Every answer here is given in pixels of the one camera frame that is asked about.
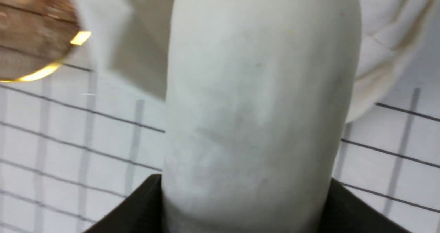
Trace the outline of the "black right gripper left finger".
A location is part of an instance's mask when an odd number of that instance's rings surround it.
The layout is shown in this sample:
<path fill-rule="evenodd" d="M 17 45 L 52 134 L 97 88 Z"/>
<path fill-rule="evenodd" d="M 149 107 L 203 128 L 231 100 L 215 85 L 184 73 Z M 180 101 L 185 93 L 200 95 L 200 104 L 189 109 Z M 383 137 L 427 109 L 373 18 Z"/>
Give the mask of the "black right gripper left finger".
<path fill-rule="evenodd" d="M 161 175 L 150 175 L 87 233 L 162 233 Z"/>

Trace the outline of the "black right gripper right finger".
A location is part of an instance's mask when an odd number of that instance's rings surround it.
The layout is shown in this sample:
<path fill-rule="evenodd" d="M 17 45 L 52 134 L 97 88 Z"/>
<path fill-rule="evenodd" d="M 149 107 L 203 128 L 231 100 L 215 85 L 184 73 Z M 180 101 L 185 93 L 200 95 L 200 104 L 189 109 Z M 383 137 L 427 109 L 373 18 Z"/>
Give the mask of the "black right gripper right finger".
<path fill-rule="evenodd" d="M 332 179 L 323 210 L 324 233 L 408 233 Z"/>

